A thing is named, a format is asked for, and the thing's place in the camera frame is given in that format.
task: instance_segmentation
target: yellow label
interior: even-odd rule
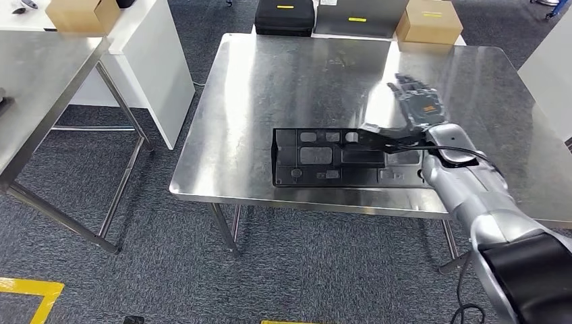
[[[315,323],[298,323],[298,322],[276,322],[263,320],[260,324],[315,324]]]
[[[422,14],[424,17],[434,17],[434,18],[443,17],[443,14],[440,12],[423,11]]]

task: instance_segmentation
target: yellow tape marking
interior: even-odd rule
[[[260,324],[315,324],[315,323],[298,323],[298,322],[276,322],[276,321],[262,321]]]
[[[443,14],[440,12],[423,11],[422,13],[423,13],[423,16],[425,16],[425,17],[435,17],[435,18],[443,17]]]
[[[43,324],[65,285],[59,282],[0,277],[0,292],[44,296],[30,324]]]

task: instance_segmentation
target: robotic hand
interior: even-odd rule
[[[397,80],[389,86],[407,131],[423,138],[397,148],[428,150],[423,178],[470,237],[470,261],[499,317],[508,323],[572,323],[572,240],[517,207],[498,168],[476,151],[463,128],[447,124],[434,89],[409,76]],[[393,134],[402,136],[403,130]]]
[[[38,5],[33,0],[11,0],[12,14],[21,15],[26,10],[38,9]]]

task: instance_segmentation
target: stainless steel table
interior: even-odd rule
[[[549,226],[572,227],[572,155],[503,51],[419,46],[226,34],[170,191],[211,203],[234,250],[237,217],[229,231],[219,203],[450,219],[429,188],[272,184],[273,128],[356,128],[368,119],[393,125],[400,113],[386,83],[399,72],[438,90],[451,121],[500,167],[523,211]]]
[[[108,252],[117,247],[105,240],[107,230],[131,174],[139,150],[153,146],[137,123],[107,70],[99,61],[107,51],[105,38],[55,32],[0,31],[0,87],[5,99],[0,103],[0,193],[43,212],[52,219],[98,244]],[[92,233],[41,197],[16,182],[16,177],[33,152],[55,125],[83,81],[96,68],[119,106],[139,134],[136,147],[113,197],[98,234]],[[126,130],[126,127],[60,128],[64,130]]]

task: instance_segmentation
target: cardboard box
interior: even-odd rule
[[[450,1],[409,0],[395,33],[401,42],[452,45],[462,30]]]
[[[46,8],[58,32],[109,34],[120,13],[116,0],[52,0]]]

